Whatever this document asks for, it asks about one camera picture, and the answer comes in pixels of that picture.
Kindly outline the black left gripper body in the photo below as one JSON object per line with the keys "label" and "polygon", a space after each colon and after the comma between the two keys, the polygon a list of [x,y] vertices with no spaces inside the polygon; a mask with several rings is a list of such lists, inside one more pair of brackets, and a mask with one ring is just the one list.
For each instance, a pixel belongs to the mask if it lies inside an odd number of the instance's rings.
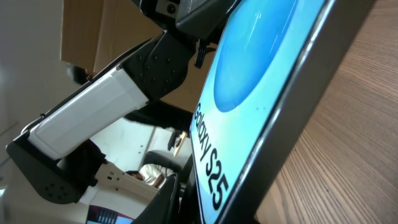
{"label": "black left gripper body", "polygon": [[164,30],[176,30],[217,44],[239,0],[132,0],[143,15]]}

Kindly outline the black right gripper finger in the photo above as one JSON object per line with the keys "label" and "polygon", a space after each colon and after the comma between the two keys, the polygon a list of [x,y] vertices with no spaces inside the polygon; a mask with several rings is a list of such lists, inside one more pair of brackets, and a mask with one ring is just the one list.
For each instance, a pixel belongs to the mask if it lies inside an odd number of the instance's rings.
{"label": "black right gripper finger", "polygon": [[178,174],[171,175],[132,224],[174,224],[179,223],[180,181]]}

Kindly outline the blue Galaxy smartphone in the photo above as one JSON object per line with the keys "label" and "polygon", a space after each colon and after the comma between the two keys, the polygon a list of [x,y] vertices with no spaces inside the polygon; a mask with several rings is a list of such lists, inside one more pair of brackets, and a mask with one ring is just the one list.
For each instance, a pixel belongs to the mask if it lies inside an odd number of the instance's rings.
{"label": "blue Galaxy smartphone", "polygon": [[193,114],[203,223],[249,223],[372,1],[240,2]]}

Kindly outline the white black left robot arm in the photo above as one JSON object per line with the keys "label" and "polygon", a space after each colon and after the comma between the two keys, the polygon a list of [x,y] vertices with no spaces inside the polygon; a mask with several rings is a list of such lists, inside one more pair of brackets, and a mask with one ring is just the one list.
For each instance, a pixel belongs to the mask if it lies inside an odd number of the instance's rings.
{"label": "white black left robot arm", "polygon": [[96,173],[106,159],[91,138],[118,119],[189,129],[192,112],[162,99],[184,82],[189,61],[202,66],[238,2],[139,0],[136,5],[162,33],[113,60],[6,147],[49,202],[76,203],[99,183]]}

